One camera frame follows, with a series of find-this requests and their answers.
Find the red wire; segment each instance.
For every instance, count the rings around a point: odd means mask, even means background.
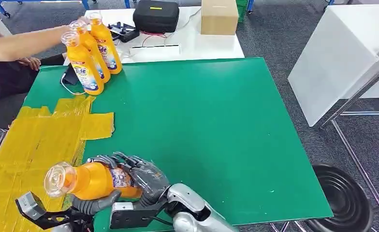
[[[151,36],[160,36],[161,38],[167,39],[167,36],[165,36],[164,34],[154,34],[154,35],[151,35],[151,34],[150,34],[147,38],[144,39],[143,44],[141,44],[141,47],[144,47],[144,43],[145,43],[146,40],[147,40],[148,38],[150,38]]]

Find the bottle label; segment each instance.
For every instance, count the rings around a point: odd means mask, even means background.
[[[97,59],[95,59],[94,57],[92,57],[92,58],[94,61],[94,66],[96,66],[96,69],[99,72],[100,78],[104,79],[104,73],[102,72],[100,62]]]
[[[101,52],[101,56],[104,59],[105,64],[109,70],[117,69],[116,59],[114,58],[114,54],[110,52],[110,49],[107,45],[102,44],[105,40],[97,40],[99,51]]]
[[[86,90],[95,91],[99,89],[94,74],[84,66],[84,62],[72,61],[75,74],[80,80],[81,85]]]
[[[113,187],[123,188],[131,186],[130,177],[122,169],[110,169],[113,178]]]

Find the yellow tape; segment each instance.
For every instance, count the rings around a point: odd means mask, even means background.
[[[85,139],[108,138],[114,114],[90,114],[94,97],[59,99],[51,114],[47,107],[22,107],[0,146],[0,232],[38,232],[23,218],[15,199],[28,191],[49,211],[59,211],[64,197],[50,198],[43,187],[48,169],[60,161],[80,164]]]

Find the orange bottle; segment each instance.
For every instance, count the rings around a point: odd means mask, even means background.
[[[87,31],[87,24],[82,20],[76,20],[71,22],[69,27],[78,33],[80,44],[88,49],[102,81],[107,83],[110,80],[110,71],[101,56],[95,38]]]
[[[51,197],[72,193],[81,200],[106,197],[115,189],[121,191],[123,198],[139,198],[142,194],[125,171],[110,169],[98,162],[79,167],[72,167],[66,162],[58,163],[47,172],[44,188]]]
[[[67,57],[84,91],[90,95],[101,94],[104,90],[104,83],[89,51],[80,45],[78,34],[71,31],[66,32],[62,34],[61,41],[67,46]]]
[[[99,12],[90,13],[87,17],[91,24],[91,35],[97,41],[108,70],[111,74],[118,74],[121,72],[122,65],[110,29],[102,23],[102,15]]]

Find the gray carpet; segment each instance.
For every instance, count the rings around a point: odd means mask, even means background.
[[[181,6],[200,5],[200,2],[178,0]],[[92,9],[125,8],[120,0],[98,0],[97,4],[91,3],[90,6]],[[309,159],[332,164],[351,174],[364,187],[372,204],[376,205],[332,125],[325,130],[320,130],[319,126],[310,128],[287,81],[288,74],[323,14],[324,6],[324,0],[255,0],[253,14],[247,15],[245,22],[239,24],[237,35],[246,57],[265,58]],[[84,8],[79,3],[25,2],[18,5],[8,2],[4,7],[12,18],[1,18],[12,33],[67,24],[84,14]],[[37,56],[42,58],[63,51],[64,47],[59,45]],[[245,72],[253,72],[253,67]],[[379,99],[362,100],[354,108],[379,110]],[[379,117],[341,117],[338,123],[379,192]],[[379,231],[379,215],[375,216],[374,228]],[[240,229],[245,232],[271,231],[269,225],[246,225]],[[298,229],[291,225],[288,231]]]

